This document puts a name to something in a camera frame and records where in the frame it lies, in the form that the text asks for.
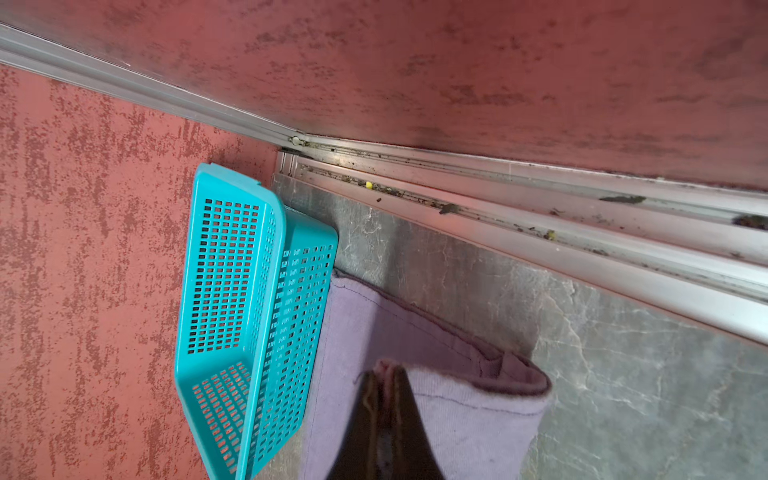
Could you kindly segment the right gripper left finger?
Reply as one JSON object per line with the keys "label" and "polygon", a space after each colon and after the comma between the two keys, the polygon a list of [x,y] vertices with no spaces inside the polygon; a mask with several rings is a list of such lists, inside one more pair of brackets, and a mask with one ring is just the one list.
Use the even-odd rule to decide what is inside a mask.
{"label": "right gripper left finger", "polygon": [[378,478],[379,383],[365,372],[360,381],[352,413],[328,480],[373,480]]}

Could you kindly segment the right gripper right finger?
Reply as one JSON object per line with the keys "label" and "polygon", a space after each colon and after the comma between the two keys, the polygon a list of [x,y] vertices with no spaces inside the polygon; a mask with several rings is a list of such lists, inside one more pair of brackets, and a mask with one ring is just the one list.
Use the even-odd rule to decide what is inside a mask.
{"label": "right gripper right finger", "polygon": [[392,380],[391,478],[443,480],[405,369],[396,367]]}

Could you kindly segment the teal plastic basket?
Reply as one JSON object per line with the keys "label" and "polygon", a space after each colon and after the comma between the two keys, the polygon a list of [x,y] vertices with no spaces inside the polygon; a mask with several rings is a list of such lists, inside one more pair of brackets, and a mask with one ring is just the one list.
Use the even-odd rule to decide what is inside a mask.
{"label": "teal plastic basket", "polygon": [[255,477],[301,427],[337,247],[259,181],[197,168],[174,377],[210,478]]}

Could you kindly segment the purple trousers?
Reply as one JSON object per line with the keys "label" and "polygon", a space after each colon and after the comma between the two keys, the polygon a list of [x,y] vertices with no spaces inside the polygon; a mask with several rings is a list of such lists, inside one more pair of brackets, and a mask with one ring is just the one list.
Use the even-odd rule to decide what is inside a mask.
{"label": "purple trousers", "polygon": [[407,372],[444,479],[515,479],[552,383],[500,349],[353,277],[332,278],[305,416],[300,475],[327,479],[361,377],[379,383],[378,478],[392,479],[393,372]]}

